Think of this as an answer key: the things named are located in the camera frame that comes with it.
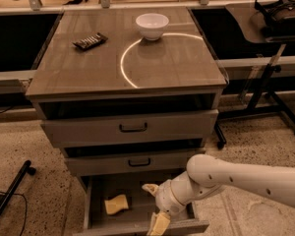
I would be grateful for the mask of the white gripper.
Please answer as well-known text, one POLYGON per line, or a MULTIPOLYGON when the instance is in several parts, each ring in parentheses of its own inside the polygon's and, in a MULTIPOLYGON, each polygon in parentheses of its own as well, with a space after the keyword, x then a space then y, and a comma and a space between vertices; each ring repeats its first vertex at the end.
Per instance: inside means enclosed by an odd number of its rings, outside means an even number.
POLYGON ((155 195, 155 204, 159 208, 159 213, 153 213, 150 220, 147 236, 162 236, 168 228, 171 218, 185 209, 174 196, 171 189, 171 181, 167 180, 161 185, 143 184, 142 189, 155 195))

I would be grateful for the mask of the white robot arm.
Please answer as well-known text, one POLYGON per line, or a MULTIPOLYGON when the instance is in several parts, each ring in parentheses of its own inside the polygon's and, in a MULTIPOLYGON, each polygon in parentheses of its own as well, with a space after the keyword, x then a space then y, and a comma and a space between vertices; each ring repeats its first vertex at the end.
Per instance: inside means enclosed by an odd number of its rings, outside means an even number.
POLYGON ((171 219, 189 203, 233 186, 295 208, 295 168, 231 163, 216 157, 192 156, 186 170, 160 185, 144 184, 159 212, 151 216, 147 236, 163 236, 171 219))

